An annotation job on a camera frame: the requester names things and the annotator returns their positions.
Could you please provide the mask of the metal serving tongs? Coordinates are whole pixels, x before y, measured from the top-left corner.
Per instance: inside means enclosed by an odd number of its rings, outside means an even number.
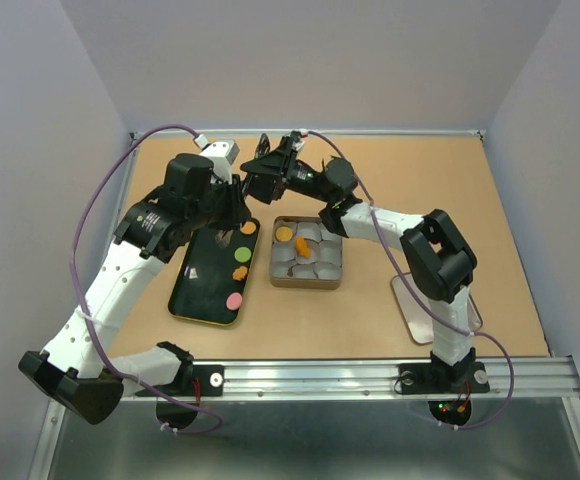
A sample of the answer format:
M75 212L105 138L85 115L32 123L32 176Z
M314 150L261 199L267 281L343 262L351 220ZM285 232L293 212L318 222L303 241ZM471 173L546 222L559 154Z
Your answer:
M270 151L269 137L266 133L262 133L260 138L259 138L257 147L255 149L254 157L258 158L258 157L268 153L269 151ZM220 231L218 231L216 236L215 236L215 240L216 240L217 245L220 248L226 248L231 242L231 237L232 237L233 233L234 233L233 230L228 230L228 231L220 230Z

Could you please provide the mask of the orange round sandwich cookie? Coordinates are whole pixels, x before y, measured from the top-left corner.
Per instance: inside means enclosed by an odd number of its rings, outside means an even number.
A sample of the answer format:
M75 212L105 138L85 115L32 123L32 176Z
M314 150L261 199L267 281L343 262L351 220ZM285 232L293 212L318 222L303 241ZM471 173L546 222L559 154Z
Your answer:
M293 230L288 226L281 226L275 231L275 239L278 242L291 241L294 236Z

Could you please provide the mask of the orange fish cookie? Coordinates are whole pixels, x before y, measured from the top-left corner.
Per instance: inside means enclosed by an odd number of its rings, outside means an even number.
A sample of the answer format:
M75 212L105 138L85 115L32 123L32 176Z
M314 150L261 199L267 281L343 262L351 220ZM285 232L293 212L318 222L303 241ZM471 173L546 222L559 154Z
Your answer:
M297 237L295 240L295 250L300 258L309 260L312 256L313 250L304 237Z

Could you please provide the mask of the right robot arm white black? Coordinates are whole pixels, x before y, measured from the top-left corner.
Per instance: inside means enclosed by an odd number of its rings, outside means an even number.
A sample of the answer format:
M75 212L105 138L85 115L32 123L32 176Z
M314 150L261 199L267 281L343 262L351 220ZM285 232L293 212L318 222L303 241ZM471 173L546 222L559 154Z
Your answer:
M404 214L360 199L364 186L342 152L315 170L299 158L305 133L293 131L273 150L259 151L243 163L246 192L270 204L292 191L324 203L319 217L331 233L380 244L385 253L400 250L410 276L403 284L433 320L431 359L415 384L452 390L476 359L469 329L468 300L477 259L451 217L435 209L426 215Z

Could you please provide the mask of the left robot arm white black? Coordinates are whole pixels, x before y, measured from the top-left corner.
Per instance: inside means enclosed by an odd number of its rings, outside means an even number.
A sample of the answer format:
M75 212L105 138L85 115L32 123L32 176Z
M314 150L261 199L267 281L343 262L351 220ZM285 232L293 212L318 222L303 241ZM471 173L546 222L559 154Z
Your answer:
M106 351L145 288L195 231L237 229L249 219L232 172L236 156L234 145L219 141L168 162L163 183L115 229L99 273L64 327L42 350L22 356L18 368L39 390L96 425L137 391L197 387L192 355L170 342L115 359Z

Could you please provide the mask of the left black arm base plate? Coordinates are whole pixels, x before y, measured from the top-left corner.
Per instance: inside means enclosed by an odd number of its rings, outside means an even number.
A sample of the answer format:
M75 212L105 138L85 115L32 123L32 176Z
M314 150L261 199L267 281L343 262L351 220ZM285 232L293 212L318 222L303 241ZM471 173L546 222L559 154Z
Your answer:
M224 378L221 364L194 364L187 373L178 373L170 384L157 389L174 397L221 397Z

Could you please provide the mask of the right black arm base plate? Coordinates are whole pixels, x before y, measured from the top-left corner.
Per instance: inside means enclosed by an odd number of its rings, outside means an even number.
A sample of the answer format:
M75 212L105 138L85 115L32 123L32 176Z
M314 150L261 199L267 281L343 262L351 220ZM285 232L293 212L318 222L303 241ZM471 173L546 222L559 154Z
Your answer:
M458 374L454 369L431 363L406 363L398 367L403 395L485 394L490 391L484 364L476 362Z

